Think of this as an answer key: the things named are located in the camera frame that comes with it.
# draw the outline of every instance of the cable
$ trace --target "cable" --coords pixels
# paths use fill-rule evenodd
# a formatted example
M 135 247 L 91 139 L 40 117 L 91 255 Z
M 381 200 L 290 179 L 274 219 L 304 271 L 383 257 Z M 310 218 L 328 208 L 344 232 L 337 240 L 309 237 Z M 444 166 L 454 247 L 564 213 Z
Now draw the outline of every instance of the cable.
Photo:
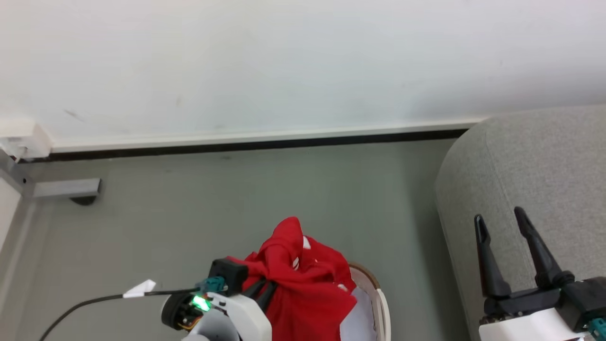
M 188 292 L 196 292 L 198 291 L 199 288 L 192 288 L 192 289 L 182 289 L 182 290 L 166 290 L 166 291 L 150 291 L 150 292 L 146 292 L 144 294 L 144 296 L 157 296 L 157 295 L 172 295 L 172 294 L 184 294 L 184 293 L 188 293 Z M 50 332 L 61 322 L 63 321 L 64 318 L 66 318 L 69 314 L 73 313 L 76 309 L 78 308 L 82 308 L 83 306 L 86 305 L 91 305 L 93 303 L 98 303 L 98 302 L 103 302 L 103 301 L 109 301 L 109 300 L 117 300 L 117 299 L 123 299 L 125 298 L 123 294 L 120 295 L 110 295 L 110 296 L 103 296 L 103 297 L 98 297 L 96 299 L 92 299 L 92 300 L 88 300 L 88 301 L 84 301 L 84 302 L 80 302 L 77 305 L 71 307 L 70 309 L 68 309 L 66 312 L 63 313 L 63 315 L 59 316 L 58 319 L 56 319 L 53 324 L 51 324 L 46 331 L 44 332 L 44 334 L 42 334 L 42 337 L 40 337 L 40 339 L 38 341 L 44 341 L 44 339 L 46 339 L 46 337 L 50 334 Z

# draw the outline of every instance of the white baseboard trim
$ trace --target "white baseboard trim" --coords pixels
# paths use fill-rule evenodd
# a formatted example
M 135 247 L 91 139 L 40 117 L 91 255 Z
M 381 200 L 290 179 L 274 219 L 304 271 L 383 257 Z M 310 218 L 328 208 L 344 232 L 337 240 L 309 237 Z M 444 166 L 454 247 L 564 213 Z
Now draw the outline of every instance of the white baseboard trim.
M 258 132 L 191 135 L 149 135 L 107 137 L 103 139 L 59 140 L 53 143 L 53 153 L 91 152 L 98 150 L 140 149 L 157 147 L 201 146 L 208 144 L 230 144 L 262 141 L 307 140 L 314 138 L 386 135 L 394 133 L 429 132 L 437 130 L 469 129 L 484 118 L 456 121 L 435 121 L 400 126 L 364 126 L 331 129 L 298 130 L 286 132 Z

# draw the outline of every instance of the metal bracket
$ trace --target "metal bracket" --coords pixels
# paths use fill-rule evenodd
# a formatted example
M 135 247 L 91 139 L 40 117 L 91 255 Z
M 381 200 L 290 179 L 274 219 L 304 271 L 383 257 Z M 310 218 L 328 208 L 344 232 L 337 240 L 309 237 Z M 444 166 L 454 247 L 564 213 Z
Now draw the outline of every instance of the metal bracket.
M 0 149 L 0 178 L 28 198 L 69 198 L 78 205 L 95 202 L 101 190 L 101 179 L 35 182 Z

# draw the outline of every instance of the black baseboard strip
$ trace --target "black baseboard strip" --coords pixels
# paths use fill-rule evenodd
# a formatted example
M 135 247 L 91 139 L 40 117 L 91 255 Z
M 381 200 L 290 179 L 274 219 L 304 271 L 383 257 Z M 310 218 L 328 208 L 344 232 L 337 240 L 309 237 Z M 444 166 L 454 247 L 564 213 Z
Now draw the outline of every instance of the black baseboard strip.
M 96 150 L 91 152 L 53 153 L 46 158 L 37 158 L 30 163 L 53 161 L 97 160 L 105 158 L 146 157 L 171 154 L 194 154 L 234 152 L 237 150 L 282 149 L 315 146 L 337 146 L 340 144 L 386 143 L 400 141 L 441 140 L 458 138 L 467 129 L 435 130 L 429 132 L 408 132 L 383 135 L 311 138 L 306 140 L 263 141 L 227 144 L 203 144 L 198 146 L 154 147 L 138 149 Z

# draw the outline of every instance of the baseboard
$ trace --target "baseboard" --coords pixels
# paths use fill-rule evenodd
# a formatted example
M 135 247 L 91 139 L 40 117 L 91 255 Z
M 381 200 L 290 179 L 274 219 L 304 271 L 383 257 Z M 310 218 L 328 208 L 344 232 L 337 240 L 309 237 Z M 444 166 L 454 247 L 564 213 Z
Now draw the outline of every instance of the baseboard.
M 457 138 L 479 121 L 481 119 L 441 121 L 408 126 L 349 127 L 297 132 L 150 136 L 103 141 L 59 141 L 53 145 L 49 157 L 29 160 L 29 162 L 436 140 Z

